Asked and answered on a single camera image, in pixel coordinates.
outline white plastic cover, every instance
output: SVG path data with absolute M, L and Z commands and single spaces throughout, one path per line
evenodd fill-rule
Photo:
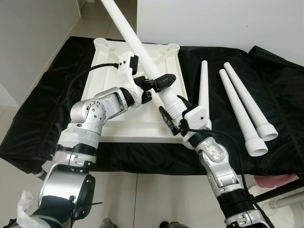
M 17 206 L 17 223 L 22 228 L 51 228 L 44 220 L 30 217 L 25 211 L 33 204 L 34 198 L 30 191 L 24 190 Z
M 125 42 L 109 41 L 103 38 L 94 40 L 96 52 L 92 61 L 92 66 L 101 63 L 117 63 L 122 55 L 130 52 L 130 47 Z M 157 66 L 161 75 L 174 74 L 176 81 L 171 85 L 176 95 L 181 95 L 187 99 L 187 93 L 181 74 L 178 60 L 179 46 L 144 44 L 153 62 Z M 137 74 L 133 78 L 146 76 L 143 67 L 139 64 Z M 131 93 L 130 87 L 119 77 L 115 67 L 102 67 L 89 73 L 82 100 L 93 98 L 96 94 L 113 87 L 125 87 Z M 183 143 L 180 134 L 173 136 L 170 129 L 164 124 L 162 115 L 159 113 L 159 106 L 163 103 L 155 91 L 151 90 L 153 99 L 140 107 L 129 108 L 127 112 L 107 121 L 103 126 L 100 142 L 118 143 Z M 137 97 L 135 105 L 139 104 L 140 96 Z

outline white wall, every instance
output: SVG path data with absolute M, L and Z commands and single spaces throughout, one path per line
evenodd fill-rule
M 137 34 L 159 44 L 258 45 L 304 65 L 304 1 L 138 0 Z
M 0 83 L 18 104 L 79 18 L 77 0 L 0 0 Z

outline white tape wrapping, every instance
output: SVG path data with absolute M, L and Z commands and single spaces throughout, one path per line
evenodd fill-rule
M 134 99 L 134 105 L 132 105 L 131 108 L 138 108 L 142 104 L 143 90 L 140 87 L 131 84 L 125 84 L 123 88 L 128 90 Z
M 17 206 L 17 223 L 22 228 L 51 228 L 44 220 L 30 217 L 25 210 L 33 204 L 34 198 L 30 191 L 24 190 Z

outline tapered white tube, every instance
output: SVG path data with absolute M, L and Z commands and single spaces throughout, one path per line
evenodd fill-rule
M 278 200 L 269 202 L 271 209 L 286 207 L 295 203 L 304 202 L 304 192 L 299 192 L 291 196 L 287 196 Z
M 251 123 L 245 108 L 242 105 L 226 71 L 221 69 L 219 75 L 223 81 L 229 101 L 237 117 L 237 122 L 245 138 L 245 147 L 250 156 L 261 156 L 268 152 L 265 142 L 257 135 L 257 132 Z
M 130 24 L 115 4 L 114 0 L 101 0 L 101 2 L 108 11 L 123 38 L 130 46 L 132 52 L 139 57 L 138 61 L 143 67 L 147 77 L 149 79 L 156 79 L 162 76 Z M 172 119 L 176 119 L 181 116 L 181 113 L 187 109 L 182 100 L 174 94 L 170 87 L 159 92 L 158 95 Z
M 264 141 L 270 141 L 275 139 L 278 136 L 278 133 L 275 127 L 268 122 L 261 109 L 257 106 L 256 102 L 239 79 L 238 75 L 230 65 L 230 63 L 225 63 L 224 68 L 226 69 L 230 80 L 232 81 L 235 89 L 237 90 L 239 96 L 241 97 L 249 115 L 251 116 L 258 135 Z
M 208 119 L 206 127 L 211 130 L 212 125 L 209 116 L 208 62 L 206 60 L 201 63 L 199 86 L 199 105 L 206 108 L 206 118 Z

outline white plastic tray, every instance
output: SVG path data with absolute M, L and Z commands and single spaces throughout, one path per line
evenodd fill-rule
M 119 56 L 131 51 L 127 43 L 108 41 L 104 38 L 94 40 L 96 52 L 92 66 L 101 63 L 118 63 Z M 162 74 L 174 74 L 176 81 L 171 86 L 176 95 L 187 99 L 186 89 L 181 74 L 177 53 L 177 44 L 155 45 L 144 44 L 154 63 Z M 139 65 L 137 74 L 133 77 L 145 75 Z M 89 73 L 82 100 L 93 98 L 96 94 L 112 87 L 122 87 L 114 67 L 102 67 Z M 139 108 L 129 108 L 126 113 L 107 121 L 103 127 L 100 142 L 121 143 L 182 143 L 182 136 L 173 136 L 164 123 L 158 111 L 163 105 L 157 94 L 152 91 L 152 100 Z

